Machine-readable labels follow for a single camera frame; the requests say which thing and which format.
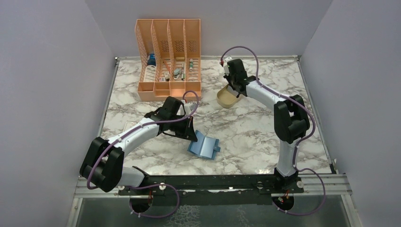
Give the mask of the blue leather card holder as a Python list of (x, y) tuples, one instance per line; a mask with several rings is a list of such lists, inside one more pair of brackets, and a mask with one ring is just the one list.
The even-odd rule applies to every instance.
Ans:
[(195, 131), (198, 141), (191, 141), (187, 151), (197, 157), (214, 160), (221, 147), (219, 139), (205, 136), (199, 130)]

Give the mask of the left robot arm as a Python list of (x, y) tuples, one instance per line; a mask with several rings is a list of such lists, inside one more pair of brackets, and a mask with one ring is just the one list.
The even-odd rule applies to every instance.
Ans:
[(130, 186), (137, 194), (145, 193), (149, 183), (145, 173), (136, 167), (125, 168), (123, 161), (141, 144), (168, 131), (169, 136), (197, 142), (194, 110), (185, 107), (186, 103), (169, 96), (161, 107), (145, 114), (127, 131), (109, 139), (93, 139), (79, 170), (87, 188), (109, 192), (116, 186)]

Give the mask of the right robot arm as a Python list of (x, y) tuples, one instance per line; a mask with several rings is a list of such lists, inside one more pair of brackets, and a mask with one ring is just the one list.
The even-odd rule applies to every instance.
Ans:
[(279, 160), (274, 169), (273, 187), (285, 192), (298, 180), (295, 167), (296, 144), (310, 128), (308, 111), (300, 95), (288, 96), (265, 86), (255, 76), (248, 76), (241, 59), (221, 60), (224, 78), (236, 96), (259, 101), (273, 111), (274, 131), (280, 140)]

